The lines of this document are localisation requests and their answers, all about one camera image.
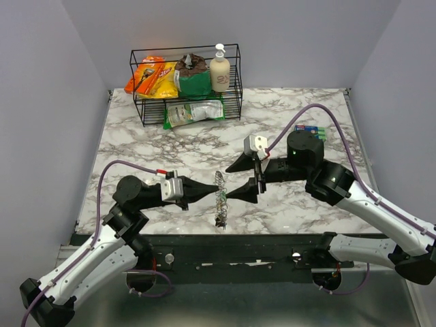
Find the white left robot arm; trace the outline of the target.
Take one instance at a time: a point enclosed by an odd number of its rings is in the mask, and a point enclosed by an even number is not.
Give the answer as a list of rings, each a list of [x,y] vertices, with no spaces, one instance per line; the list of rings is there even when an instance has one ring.
[[[66,326],[79,304],[109,278],[130,269],[156,277],[153,246],[140,233],[149,220],[143,210],[175,204],[186,211],[218,189],[172,173],[154,185],[123,177],[112,197],[114,206],[97,218],[88,240],[48,274],[21,284],[26,309],[21,324],[32,317],[39,326]]]

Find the green tagged key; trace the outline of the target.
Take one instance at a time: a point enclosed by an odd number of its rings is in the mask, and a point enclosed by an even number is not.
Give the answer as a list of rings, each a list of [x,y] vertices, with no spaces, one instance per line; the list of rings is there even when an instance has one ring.
[[[217,200],[220,202],[227,202],[227,195],[225,193],[225,191],[219,191],[217,194]]]

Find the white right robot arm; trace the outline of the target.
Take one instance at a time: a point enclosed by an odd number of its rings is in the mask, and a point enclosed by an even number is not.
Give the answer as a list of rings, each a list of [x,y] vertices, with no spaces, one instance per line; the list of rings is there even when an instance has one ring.
[[[413,283],[431,283],[435,278],[433,224],[382,198],[341,164],[324,159],[324,143],[311,132],[291,132],[286,145],[286,157],[271,159],[265,137],[247,136],[242,154],[225,171],[253,170],[254,175],[227,193],[227,198],[257,203],[258,194],[269,183],[305,181],[310,196],[358,216],[384,234],[376,239],[325,232],[309,258],[311,263],[321,268],[333,262],[366,262],[391,268]]]

